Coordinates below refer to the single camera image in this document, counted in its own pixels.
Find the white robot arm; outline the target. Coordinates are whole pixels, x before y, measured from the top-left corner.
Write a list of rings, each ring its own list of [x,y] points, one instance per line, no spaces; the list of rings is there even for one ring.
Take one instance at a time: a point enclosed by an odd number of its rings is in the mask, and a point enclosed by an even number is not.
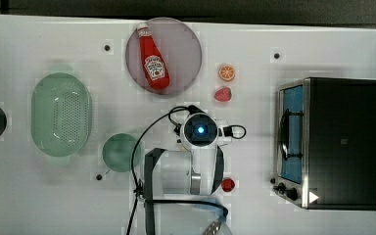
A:
[[[176,133],[179,151],[155,148],[145,155],[143,198],[145,231],[156,235],[155,204],[172,204],[166,194],[209,196],[220,186],[224,173],[221,147],[231,141],[229,126],[194,105]]]

